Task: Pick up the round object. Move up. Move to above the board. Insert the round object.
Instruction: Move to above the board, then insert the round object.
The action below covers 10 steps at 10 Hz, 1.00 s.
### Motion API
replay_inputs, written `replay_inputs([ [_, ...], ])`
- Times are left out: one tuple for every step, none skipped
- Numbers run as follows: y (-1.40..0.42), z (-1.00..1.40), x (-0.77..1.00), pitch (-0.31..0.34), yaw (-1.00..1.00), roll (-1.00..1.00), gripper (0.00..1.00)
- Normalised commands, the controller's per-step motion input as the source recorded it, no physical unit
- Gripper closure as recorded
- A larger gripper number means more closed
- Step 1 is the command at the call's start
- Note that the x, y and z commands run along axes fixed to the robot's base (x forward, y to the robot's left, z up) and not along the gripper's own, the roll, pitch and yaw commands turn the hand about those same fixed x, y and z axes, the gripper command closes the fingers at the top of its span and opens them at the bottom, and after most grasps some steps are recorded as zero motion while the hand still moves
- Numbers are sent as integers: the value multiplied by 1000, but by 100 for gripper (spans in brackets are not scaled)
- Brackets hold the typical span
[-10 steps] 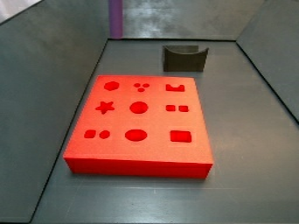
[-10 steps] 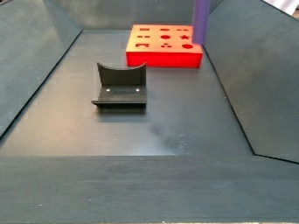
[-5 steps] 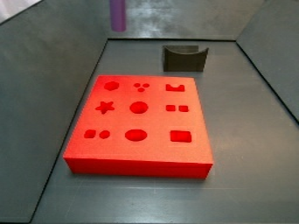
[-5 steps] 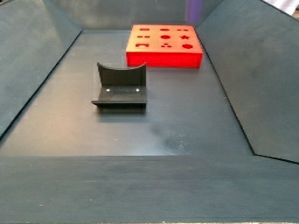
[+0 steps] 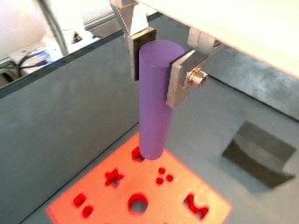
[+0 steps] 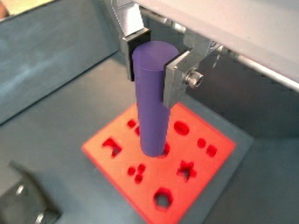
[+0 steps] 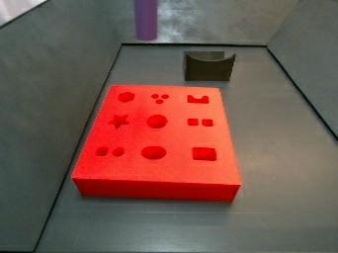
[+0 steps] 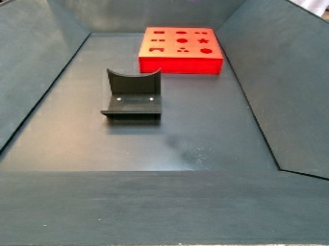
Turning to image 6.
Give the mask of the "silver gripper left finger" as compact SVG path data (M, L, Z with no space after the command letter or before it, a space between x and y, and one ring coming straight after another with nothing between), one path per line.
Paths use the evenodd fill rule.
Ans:
M144 26L139 5L132 0L111 0L120 37L120 48L125 56L127 78L135 80L132 53L151 40L151 32Z

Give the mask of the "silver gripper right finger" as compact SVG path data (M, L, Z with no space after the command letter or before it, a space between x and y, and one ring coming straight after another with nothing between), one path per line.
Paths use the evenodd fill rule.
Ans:
M197 67L209 53L220 45L193 31L187 31L183 44L188 50L176 56L164 68L163 105L169 109L180 100L185 88L197 88L203 74Z

